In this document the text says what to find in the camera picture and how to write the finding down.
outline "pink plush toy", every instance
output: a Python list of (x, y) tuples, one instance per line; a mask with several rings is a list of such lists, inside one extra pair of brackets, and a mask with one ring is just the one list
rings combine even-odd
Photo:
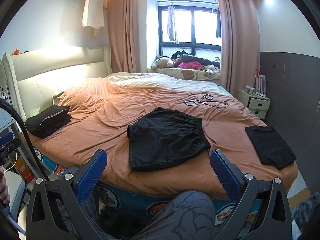
[(202, 70), (203, 66), (197, 61), (191, 61), (191, 62), (187, 62), (187, 63), (181, 62), (179, 65), (179, 68)]

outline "orange duvet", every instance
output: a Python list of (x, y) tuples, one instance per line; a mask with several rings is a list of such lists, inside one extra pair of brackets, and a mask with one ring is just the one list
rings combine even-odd
[[(30, 138), (44, 155), (66, 167), (80, 166), (96, 150), (103, 149), (108, 154), (108, 164), (100, 180), (145, 195), (171, 197), (194, 189), (207, 193), (211, 198), (227, 200), (209, 163), (209, 153), (215, 149), (220, 149), (243, 173), (252, 173), (261, 180), (280, 177), (289, 190), (297, 177), (296, 164), (280, 171), (274, 166), (262, 165), (244, 131), (247, 126), (264, 125), (261, 120), (235, 98), (220, 94), (215, 94), (215, 100), (225, 100), (229, 107), (187, 106), (183, 102), (191, 94), (154, 87), (124, 88), (104, 78), (88, 79), (61, 96), (60, 105), (71, 107), (72, 121), (45, 139), (33, 135)], [(159, 106), (202, 118), (211, 149), (169, 169), (132, 171), (128, 164), (127, 126)]]

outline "orange box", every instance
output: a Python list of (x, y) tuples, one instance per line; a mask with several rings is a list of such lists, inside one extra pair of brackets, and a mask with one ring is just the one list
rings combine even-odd
[(27, 183), (31, 182), (34, 179), (34, 175), (31, 172), (31, 170), (28, 168), (28, 166), (24, 163), (22, 158), (18, 158), (15, 167), (20, 172), (20, 174), (24, 177)]

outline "black shorts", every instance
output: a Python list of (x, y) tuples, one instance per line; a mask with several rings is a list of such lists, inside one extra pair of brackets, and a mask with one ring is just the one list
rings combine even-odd
[(129, 125), (127, 135), (129, 166), (136, 171), (170, 168), (211, 147), (201, 118), (161, 107)]

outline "person's leg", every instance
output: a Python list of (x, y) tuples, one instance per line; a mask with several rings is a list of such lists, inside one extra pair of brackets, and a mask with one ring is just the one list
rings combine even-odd
[[(58, 180), (63, 179), (65, 174), (68, 174), (68, 173), (75, 174), (77, 170), (78, 170), (78, 168), (67, 169), (58, 178)], [(62, 219), (63, 219), (63, 221), (64, 221), (69, 233), (74, 238), (76, 238), (78, 240), (82, 240), (81, 237), (79, 236), (75, 226), (73, 225), (65, 206), (62, 204), (62, 202), (60, 200), (57, 200), (57, 204), (58, 204)], [(97, 196), (95, 195), (95, 192), (93, 192), (90, 195), (90, 198), (87, 201), (84, 201), (84, 202), (81, 203), (81, 207), (82, 207), (82, 209), (84, 210), (84, 213), (87, 216), (88, 222), (93, 226), (95, 231), (98, 232), (101, 235), (102, 239), (105, 239), (105, 240), (116, 240), (116, 238), (114, 238), (113, 236), (110, 236), (110, 235), (106, 234), (100, 227), (100, 223), (99, 223), (99, 208), (98, 208)]]
[(132, 240), (210, 240), (214, 235), (214, 206), (199, 191), (175, 197)]

